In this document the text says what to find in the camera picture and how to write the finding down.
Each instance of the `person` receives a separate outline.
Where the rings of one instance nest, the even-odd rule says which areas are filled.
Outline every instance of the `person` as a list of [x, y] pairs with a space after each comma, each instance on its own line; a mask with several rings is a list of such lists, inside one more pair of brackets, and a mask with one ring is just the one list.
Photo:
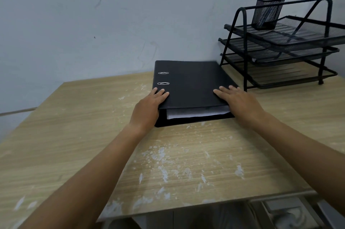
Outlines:
[[[89, 163], [48, 197], [20, 228], [90, 228], [129, 157], [154, 127], [158, 105], [169, 95], [154, 88], [134, 107], [130, 122]], [[345, 155], [267, 113], [251, 93], [230, 86], [214, 93], [227, 101], [236, 120], [263, 137], [339, 213], [345, 215]]]

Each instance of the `lever arch file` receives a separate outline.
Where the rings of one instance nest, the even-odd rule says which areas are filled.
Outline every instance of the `lever arch file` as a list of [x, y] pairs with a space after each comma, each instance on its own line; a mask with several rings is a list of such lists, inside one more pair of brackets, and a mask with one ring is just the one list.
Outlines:
[[219, 86], [237, 84], [216, 61], [157, 60], [153, 88], [169, 92], [159, 106], [156, 127], [234, 117], [227, 103], [213, 93]]

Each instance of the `black mesh pen holder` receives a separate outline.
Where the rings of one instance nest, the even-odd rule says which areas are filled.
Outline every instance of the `black mesh pen holder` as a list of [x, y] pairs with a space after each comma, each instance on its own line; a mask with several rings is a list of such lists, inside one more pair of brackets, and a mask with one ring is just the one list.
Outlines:
[[283, 3], [285, 0], [257, 0], [256, 5], [261, 6], [255, 9], [252, 27], [256, 30], [273, 30], [282, 10], [280, 6], [262, 7], [267, 4]]

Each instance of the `binder cover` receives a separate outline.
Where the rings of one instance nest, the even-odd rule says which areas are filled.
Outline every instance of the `binder cover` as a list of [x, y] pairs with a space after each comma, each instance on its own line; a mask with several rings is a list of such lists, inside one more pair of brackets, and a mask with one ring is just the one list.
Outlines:
[[191, 62], [157, 60], [153, 75], [153, 88], [162, 88], [170, 92], [167, 99], [159, 106], [159, 118], [156, 127], [176, 124], [202, 122], [234, 117], [226, 114], [205, 117], [167, 119], [169, 109], [193, 109], [220, 107], [227, 103], [213, 93], [219, 86], [238, 85], [227, 75], [216, 61]]

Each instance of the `person's left hand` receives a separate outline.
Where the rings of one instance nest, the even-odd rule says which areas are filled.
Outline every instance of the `person's left hand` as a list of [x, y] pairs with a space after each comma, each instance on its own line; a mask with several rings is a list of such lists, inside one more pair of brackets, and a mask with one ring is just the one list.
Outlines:
[[148, 96], [141, 99], [134, 107], [129, 124], [142, 134], [147, 134], [158, 119], [158, 106], [168, 97], [169, 92], [161, 89], [157, 94], [157, 87], [153, 88]]

